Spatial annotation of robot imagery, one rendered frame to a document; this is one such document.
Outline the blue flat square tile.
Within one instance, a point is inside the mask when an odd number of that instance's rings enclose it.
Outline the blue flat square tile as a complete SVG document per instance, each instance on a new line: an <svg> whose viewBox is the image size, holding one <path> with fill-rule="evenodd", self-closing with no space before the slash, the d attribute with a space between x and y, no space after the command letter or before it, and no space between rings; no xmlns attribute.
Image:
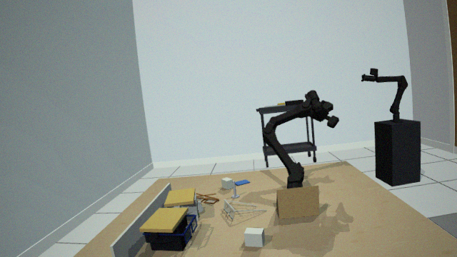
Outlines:
<svg viewBox="0 0 457 257"><path fill-rule="evenodd" d="M240 185L243 185L243 184L246 184L246 183L250 183L250 181L248 181L248 180L245 179L245 180L242 180L242 181L236 181L236 182L235 182L235 184L236 184L237 186L240 186Z"/></svg>

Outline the brown rectangular glasses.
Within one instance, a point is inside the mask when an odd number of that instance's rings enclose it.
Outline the brown rectangular glasses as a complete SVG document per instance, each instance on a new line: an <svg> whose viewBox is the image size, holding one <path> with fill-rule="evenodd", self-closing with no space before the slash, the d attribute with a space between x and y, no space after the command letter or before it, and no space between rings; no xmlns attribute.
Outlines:
<svg viewBox="0 0 457 257"><path fill-rule="evenodd" d="M202 202L202 201L206 200L204 203L211 203L211 204L214 204L215 202L219 201L218 198L214 198L214 197L208 196L208 195L216 195L216 194L206 194L206 195L203 195L203 194L200 194L200 193L196 193L196 194L201 195L201 196L207 196L207 197L209 197L209 198L205 198L205 197L204 197L204 198L199 198L199 196L197 196L197 202L198 202L198 201L201 201L201 202ZM214 198L214 199L211 199L211 198Z"/></svg>

